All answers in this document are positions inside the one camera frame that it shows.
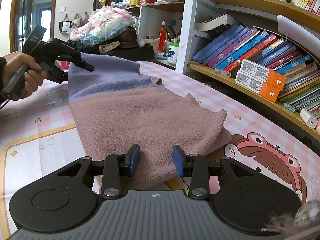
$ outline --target yellow star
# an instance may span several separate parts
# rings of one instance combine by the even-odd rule
[[[239,116],[239,115],[234,115],[234,118],[236,118],[237,120],[241,120],[241,116]]]
[[[35,120],[36,123],[39,123],[39,122],[41,122],[41,121],[42,121],[41,118],[38,118],[37,120]]]
[[[10,155],[13,156],[13,157],[15,157],[15,156],[17,155],[17,153],[18,153],[18,152],[17,152],[16,150],[14,150]]]

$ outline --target red tassel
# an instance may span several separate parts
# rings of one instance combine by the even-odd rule
[[[157,51],[162,51],[162,49],[163,49],[163,44],[164,44],[164,38],[165,38],[164,26],[162,26],[162,27],[161,27],[160,39],[159,39]]]

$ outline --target black handle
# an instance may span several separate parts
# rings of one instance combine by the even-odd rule
[[[13,74],[8,84],[2,89],[1,96],[13,101],[17,101],[21,97],[21,92],[24,88],[24,73],[28,72],[30,67],[28,65],[22,65],[16,73]]]

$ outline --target beige strap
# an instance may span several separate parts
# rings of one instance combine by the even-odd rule
[[[120,45],[119,41],[113,42],[113,43],[109,43],[107,45],[101,45],[99,47],[99,52],[101,54],[107,53],[108,51],[115,49],[116,47],[118,47]]]

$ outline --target green lid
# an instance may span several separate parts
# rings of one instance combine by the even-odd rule
[[[169,45],[174,47],[179,47],[179,43],[169,42]]]

